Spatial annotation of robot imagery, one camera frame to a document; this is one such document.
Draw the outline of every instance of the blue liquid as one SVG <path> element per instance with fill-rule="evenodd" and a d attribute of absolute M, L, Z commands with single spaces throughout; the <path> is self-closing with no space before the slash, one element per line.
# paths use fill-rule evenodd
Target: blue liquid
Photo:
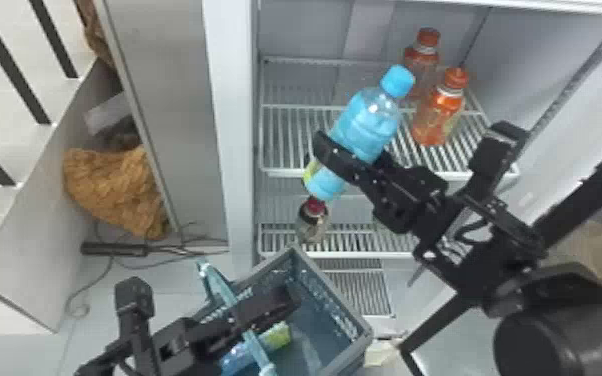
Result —
<path fill-rule="evenodd" d="M 397 133 L 400 120 L 396 98 L 380 87 L 366 88 L 350 99 L 328 135 L 357 158 L 373 163 Z M 304 183 L 311 195 L 325 202 L 338 197 L 345 185 L 316 160 L 306 167 Z"/>

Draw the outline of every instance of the blue basket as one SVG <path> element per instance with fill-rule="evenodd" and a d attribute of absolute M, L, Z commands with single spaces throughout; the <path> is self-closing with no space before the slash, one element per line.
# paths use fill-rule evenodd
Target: blue basket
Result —
<path fill-rule="evenodd" d="M 302 304 L 285 320 L 292 342 L 269 355 L 278 375 L 352 375 L 364 362 L 373 331 L 305 253 L 295 248 L 280 252 L 253 269 L 249 277 L 233 283 L 231 289 L 238 299 L 244 299 L 281 284 L 294 289 Z M 220 298 L 213 296 L 211 301 L 192 318 L 208 322 L 226 312 Z M 239 376 L 258 372 L 253 365 Z"/>

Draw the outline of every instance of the orange bottle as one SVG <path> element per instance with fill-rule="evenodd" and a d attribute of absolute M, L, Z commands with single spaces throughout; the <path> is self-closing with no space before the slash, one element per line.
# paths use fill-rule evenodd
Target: orange bottle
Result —
<path fill-rule="evenodd" d="M 464 107 L 464 88 L 469 76 L 460 68 L 446 69 L 443 82 L 430 90 L 411 124 L 411 136 L 420 145 L 440 145 L 457 124 Z"/>
<path fill-rule="evenodd" d="M 439 64 L 439 52 L 436 48 L 440 37 L 438 30 L 425 27 L 418 32 L 417 43 L 404 49 L 403 65 L 415 76 L 415 85 L 406 99 L 421 99 L 434 86 L 436 66 Z"/>

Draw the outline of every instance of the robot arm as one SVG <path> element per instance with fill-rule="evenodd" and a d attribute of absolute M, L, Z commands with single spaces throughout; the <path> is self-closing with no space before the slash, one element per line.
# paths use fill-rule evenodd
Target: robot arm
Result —
<path fill-rule="evenodd" d="M 315 158 L 358 186 L 388 229 L 415 235 L 413 256 L 456 290 L 400 345 L 416 376 L 424 374 L 411 353 L 473 307 L 503 318 L 493 343 L 503 376 L 602 376 L 601 284 L 580 264 L 539 268 L 541 237 L 493 193 L 527 137 L 494 124 L 468 163 L 472 177 L 454 194 L 426 167 L 403 168 L 386 152 L 369 165 L 322 132 L 313 138 Z M 470 216 L 478 219 L 464 224 Z M 481 229 L 484 240 L 470 237 Z"/>

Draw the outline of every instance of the burlap sack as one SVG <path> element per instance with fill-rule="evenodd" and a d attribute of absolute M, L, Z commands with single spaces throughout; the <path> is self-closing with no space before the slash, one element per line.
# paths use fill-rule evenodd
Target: burlap sack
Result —
<path fill-rule="evenodd" d="M 107 46 L 105 41 L 105 34 L 103 28 L 98 20 L 98 14 L 96 13 L 96 7 L 93 5 L 93 0 L 75 0 L 79 16 L 84 23 L 84 36 L 86 37 L 86 43 L 93 50 L 93 52 L 101 58 L 107 65 L 112 69 L 116 70 L 114 66 L 114 60 L 112 60 L 112 54 L 110 48 Z"/>
<path fill-rule="evenodd" d="M 94 217 L 152 240 L 168 232 L 163 200 L 142 146 L 122 153 L 70 149 L 63 174 L 70 196 Z"/>

